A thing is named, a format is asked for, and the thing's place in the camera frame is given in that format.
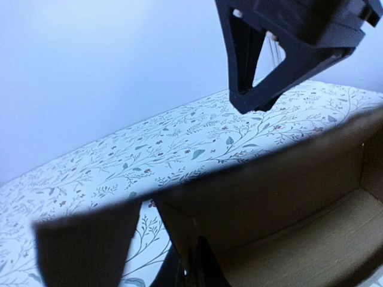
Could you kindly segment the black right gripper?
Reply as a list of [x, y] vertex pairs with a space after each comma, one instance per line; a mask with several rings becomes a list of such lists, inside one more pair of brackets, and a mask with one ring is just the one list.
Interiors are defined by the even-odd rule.
[[[231, 104], [241, 113], [268, 111], [290, 88], [347, 57], [375, 27], [381, 1], [216, 1], [229, 68]], [[256, 86], [260, 52], [270, 32], [285, 59]]]

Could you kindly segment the brown cardboard box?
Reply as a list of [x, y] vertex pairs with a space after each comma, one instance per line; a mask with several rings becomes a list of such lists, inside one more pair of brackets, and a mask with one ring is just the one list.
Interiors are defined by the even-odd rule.
[[382, 276], [382, 108], [247, 163], [34, 224], [46, 286], [118, 286], [152, 199], [185, 271], [205, 236], [229, 286], [368, 286]]

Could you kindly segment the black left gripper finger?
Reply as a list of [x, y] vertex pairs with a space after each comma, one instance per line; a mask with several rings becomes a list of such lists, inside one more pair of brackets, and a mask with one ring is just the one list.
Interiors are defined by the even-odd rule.
[[205, 236], [198, 237], [191, 270], [185, 271], [175, 250], [171, 247], [151, 286], [229, 286]]

